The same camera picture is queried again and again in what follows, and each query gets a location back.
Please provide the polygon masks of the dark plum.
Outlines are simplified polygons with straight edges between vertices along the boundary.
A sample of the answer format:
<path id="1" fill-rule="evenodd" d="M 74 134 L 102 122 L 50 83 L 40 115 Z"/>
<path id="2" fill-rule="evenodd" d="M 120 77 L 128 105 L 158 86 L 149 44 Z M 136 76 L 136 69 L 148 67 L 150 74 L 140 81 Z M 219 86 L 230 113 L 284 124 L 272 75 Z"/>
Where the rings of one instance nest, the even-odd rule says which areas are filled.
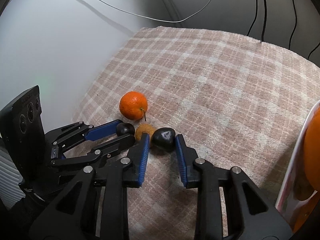
<path id="1" fill-rule="evenodd" d="M 176 132 L 170 127 L 159 128 L 154 131 L 151 143 L 166 152 L 172 152 L 176 148 Z"/>
<path id="2" fill-rule="evenodd" d="M 116 126 L 116 135 L 122 136 L 122 135 L 135 135 L 135 127 L 131 123 L 119 123 Z"/>

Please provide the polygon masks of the large orange on plate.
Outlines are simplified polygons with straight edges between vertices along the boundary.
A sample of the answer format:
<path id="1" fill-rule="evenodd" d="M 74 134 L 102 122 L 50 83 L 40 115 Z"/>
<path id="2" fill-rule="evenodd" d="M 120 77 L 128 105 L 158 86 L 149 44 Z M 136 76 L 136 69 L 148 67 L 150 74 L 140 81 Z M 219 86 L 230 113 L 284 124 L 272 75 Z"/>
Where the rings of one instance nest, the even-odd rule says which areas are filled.
<path id="1" fill-rule="evenodd" d="M 310 199 L 298 212 L 293 226 L 293 231 L 297 232 L 319 202 L 319 109 L 313 114 L 306 129 L 302 164 L 297 170 L 293 195 L 300 201 Z"/>

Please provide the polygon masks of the checked beige tablecloth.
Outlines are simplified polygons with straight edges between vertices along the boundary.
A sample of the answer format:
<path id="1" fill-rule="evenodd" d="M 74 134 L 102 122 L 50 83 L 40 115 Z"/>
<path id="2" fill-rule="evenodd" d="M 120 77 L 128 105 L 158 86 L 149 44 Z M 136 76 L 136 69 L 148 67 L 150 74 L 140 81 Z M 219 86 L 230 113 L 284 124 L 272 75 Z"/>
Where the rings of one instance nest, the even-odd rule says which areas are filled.
<path id="1" fill-rule="evenodd" d="M 146 120 L 170 127 L 214 166 L 241 168 L 274 205 L 294 146 L 319 100 L 319 67 L 296 53 L 223 31 L 136 33 L 82 98 L 76 121 L 121 119 L 121 97 L 144 94 Z M 127 188 L 129 239 L 195 239 L 197 189 L 176 155 L 149 147 L 144 181 Z"/>

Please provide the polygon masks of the mandarin with stem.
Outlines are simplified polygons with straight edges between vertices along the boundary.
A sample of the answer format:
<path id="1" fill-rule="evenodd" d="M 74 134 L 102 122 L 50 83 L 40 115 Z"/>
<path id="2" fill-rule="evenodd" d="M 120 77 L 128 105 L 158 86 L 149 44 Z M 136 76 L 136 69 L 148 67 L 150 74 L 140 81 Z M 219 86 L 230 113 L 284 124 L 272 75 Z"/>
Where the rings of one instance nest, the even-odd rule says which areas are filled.
<path id="1" fill-rule="evenodd" d="M 121 97 L 119 110 L 121 114 L 129 120 L 146 120 L 148 101 L 144 94 L 130 91 Z"/>

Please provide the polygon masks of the floral white plate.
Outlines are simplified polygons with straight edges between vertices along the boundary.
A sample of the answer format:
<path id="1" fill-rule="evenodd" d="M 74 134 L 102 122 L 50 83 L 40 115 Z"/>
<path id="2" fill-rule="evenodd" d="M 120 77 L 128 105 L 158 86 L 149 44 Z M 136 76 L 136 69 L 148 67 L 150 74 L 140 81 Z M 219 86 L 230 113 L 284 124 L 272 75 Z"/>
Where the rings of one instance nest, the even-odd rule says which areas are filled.
<path id="1" fill-rule="evenodd" d="M 317 109 L 319 109 L 319 100 L 313 105 L 312 109 L 310 110 L 308 116 L 304 121 L 302 129 L 294 146 L 275 204 L 276 209 L 285 218 L 285 220 L 290 223 L 294 220 L 295 212 L 299 210 L 301 206 L 306 204 L 315 194 L 315 192 L 313 192 L 309 198 L 307 198 L 304 201 L 301 201 L 294 196 L 293 188 L 295 180 L 297 178 L 298 167 L 300 164 L 302 164 L 301 161 L 303 160 L 302 148 L 305 133 Z"/>

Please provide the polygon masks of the small brown kiwi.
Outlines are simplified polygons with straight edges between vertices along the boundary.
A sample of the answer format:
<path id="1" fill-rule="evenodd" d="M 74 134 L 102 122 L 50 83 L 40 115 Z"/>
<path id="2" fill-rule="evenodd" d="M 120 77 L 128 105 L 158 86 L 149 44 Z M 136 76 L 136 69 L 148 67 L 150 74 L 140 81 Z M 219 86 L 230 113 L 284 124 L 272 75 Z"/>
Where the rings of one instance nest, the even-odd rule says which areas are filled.
<path id="1" fill-rule="evenodd" d="M 141 124 L 137 127 L 136 132 L 135 132 L 135 138 L 137 142 L 140 142 L 143 133 L 146 133 L 149 135 L 150 142 L 149 142 L 149 147 L 152 146 L 151 143 L 151 138 L 153 136 L 153 133 L 156 131 L 156 129 L 150 125 L 150 124 Z"/>

